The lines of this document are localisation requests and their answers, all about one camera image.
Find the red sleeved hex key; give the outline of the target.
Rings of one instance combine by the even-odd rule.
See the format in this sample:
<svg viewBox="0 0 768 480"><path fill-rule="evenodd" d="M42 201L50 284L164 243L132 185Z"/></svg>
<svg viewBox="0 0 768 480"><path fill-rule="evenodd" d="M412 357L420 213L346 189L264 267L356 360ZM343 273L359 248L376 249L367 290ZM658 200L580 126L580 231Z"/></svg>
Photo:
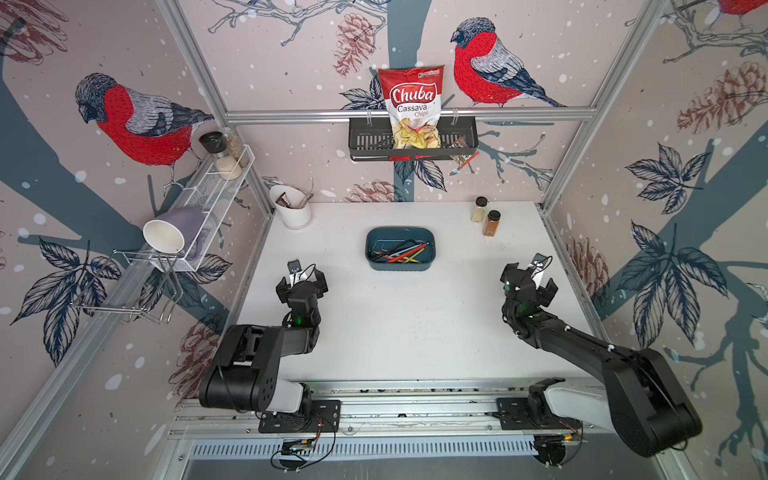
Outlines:
<svg viewBox="0 0 768 480"><path fill-rule="evenodd" d="M415 250L418 250L418 249L420 249L420 248L422 248L422 247L425 247L425 248L426 248L426 247L427 247L427 244L426 244L426 243L421 243L421 244L420 244L420 247L414 248L414 249L412 249L412 250L410 250L410 251L406 252L405 254L402 254L402 255L398 255L398 256L395 256L395 257L387 257L387 263L400 263L400 262L399 262L399 260L400 260L402 257L404 257L404 256L406 256L406 255L409 255L410 253L413 253Z"/></svg>

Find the green sleeved hex key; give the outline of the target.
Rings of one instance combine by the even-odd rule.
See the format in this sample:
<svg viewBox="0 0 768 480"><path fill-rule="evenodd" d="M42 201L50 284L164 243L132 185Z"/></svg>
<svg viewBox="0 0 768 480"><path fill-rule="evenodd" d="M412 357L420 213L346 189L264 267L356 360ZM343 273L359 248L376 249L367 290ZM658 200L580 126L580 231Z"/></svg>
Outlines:
<svg viewBox="0 0 768 480"><path fill-rule="evenodd" d="M422 247L422 248L420 248L420 249L418 249L418 250L415 250L413 253L410 253L409 255L406 255L406 256L402 257L402 258L399 260L399 262L400 262L400 263L418 263L417 257L418 257L418 256L419 256L419 255L420 255L420 254L421 254L423 251L425 251L425 250L426 250L426 248L425 248L425 247Z"/></svg>

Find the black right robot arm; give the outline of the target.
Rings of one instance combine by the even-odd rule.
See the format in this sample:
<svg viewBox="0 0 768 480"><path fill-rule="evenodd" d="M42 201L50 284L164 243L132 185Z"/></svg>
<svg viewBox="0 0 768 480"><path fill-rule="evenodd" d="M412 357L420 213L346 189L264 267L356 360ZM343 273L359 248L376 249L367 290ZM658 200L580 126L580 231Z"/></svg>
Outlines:
<svg viewBox="0 0 768 480"><path fill-rule="evenodd" d="M558 291L550 279L540 286L536 266L506 265L500 281L502 319L519 340L554 354L591 375L601 389L557 402L553 384L543 387L553 415L612 431L634 453L651 457L700 435L702 420L667 361L653 349L631 350L573 328L547 312Z"/></svg>

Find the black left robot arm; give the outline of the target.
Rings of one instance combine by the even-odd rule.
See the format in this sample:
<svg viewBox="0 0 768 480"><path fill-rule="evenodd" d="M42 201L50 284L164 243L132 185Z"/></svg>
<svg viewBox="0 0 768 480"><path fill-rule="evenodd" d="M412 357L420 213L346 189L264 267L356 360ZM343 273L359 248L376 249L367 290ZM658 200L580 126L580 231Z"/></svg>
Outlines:
<svg viewBox="0 0 768 480"><path fill-rule="evenodd" d="M311 353L319 339L319 300L328 292L325 275L314 264L288 262L289 274L276 285L288 312L278 326L237 324L220 340L198 390L205 408L240 413L306 415L309 388L279 377L281 360Z"/></svg>

